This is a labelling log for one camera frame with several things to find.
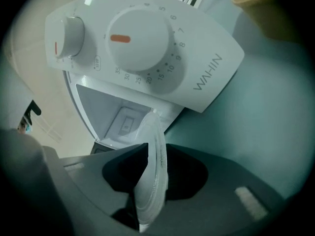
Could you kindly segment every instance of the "red indicator line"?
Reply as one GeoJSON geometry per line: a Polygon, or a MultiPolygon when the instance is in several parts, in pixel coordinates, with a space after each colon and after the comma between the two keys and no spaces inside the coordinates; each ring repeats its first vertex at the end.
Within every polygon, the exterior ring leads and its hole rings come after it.
{"type": "Polygon", "coordinates": [[[125,35],[111,35],[110,40],[115,41],[115,42],[122,42],[122,43],[129,43],[130,42],[130,37],[125,36],[125,35]]]}

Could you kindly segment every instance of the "large round dial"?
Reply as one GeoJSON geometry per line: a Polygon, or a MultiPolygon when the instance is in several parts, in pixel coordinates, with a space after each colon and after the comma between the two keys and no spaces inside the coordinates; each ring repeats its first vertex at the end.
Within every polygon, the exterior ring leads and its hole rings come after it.
{"type": "Polygon", "coordinates": [[[172,27],[161,12],[132,7],[111,21],[106,47],[117,67],[139,72],[164,62],[171,39],[172,27]]]}
{"type": "Polygon", "coordinates": [[[64,17],[53,23],[53,45],[57,58],[77,55],[84,41],[84,24],[78,17],[64,17]]]}

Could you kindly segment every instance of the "brand logo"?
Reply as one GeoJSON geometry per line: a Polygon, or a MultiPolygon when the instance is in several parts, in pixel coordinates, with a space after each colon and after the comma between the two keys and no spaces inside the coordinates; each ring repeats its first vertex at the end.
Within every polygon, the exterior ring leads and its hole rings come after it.
{"type": "Polygon", "coordinates": [[[205,74],[200,76],[200,83],[196,83],[197,87],[193,88],[194,90],[202,90],[203,86],[208,83],[208,80],[213,76],[216,69],[219,67],[220,62],[223,60],[218,54],[216,54],[216,58],[213,58],[208,65],[210,68],[208,71],[205,70],[205,74]]]}

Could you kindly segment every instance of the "beige floor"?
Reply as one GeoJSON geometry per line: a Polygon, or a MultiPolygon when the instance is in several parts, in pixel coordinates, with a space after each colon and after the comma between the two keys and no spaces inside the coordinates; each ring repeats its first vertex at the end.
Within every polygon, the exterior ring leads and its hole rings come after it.
{"type": "Polygon", "coordinates": [[[76,112],[60,70],[47,67],[44,22],[54,9],[72,0],[30,0],[12,24],[4,53],[35,94],[42,115],[32,117],[33,132],[42,145],[54,147],[59,157],[86,155],[94,138],[76,112]]]}

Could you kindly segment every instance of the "knob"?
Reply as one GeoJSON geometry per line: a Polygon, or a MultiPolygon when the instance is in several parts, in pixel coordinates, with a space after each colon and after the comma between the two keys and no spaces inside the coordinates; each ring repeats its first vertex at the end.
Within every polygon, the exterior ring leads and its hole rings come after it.
{"type": "Polygon", "coordinates": [[[172,37],[172,27],[162,12],[132,7],[116,15],[109,24],[106,47],[116,66],[139,72],[165,61],[172,37]]]}
{"type": "Polygon", "coordinates": [[[84,24],[78,17],[64,17],[51,27],[57,58],[77,55],[84,41],[84,24]]]}

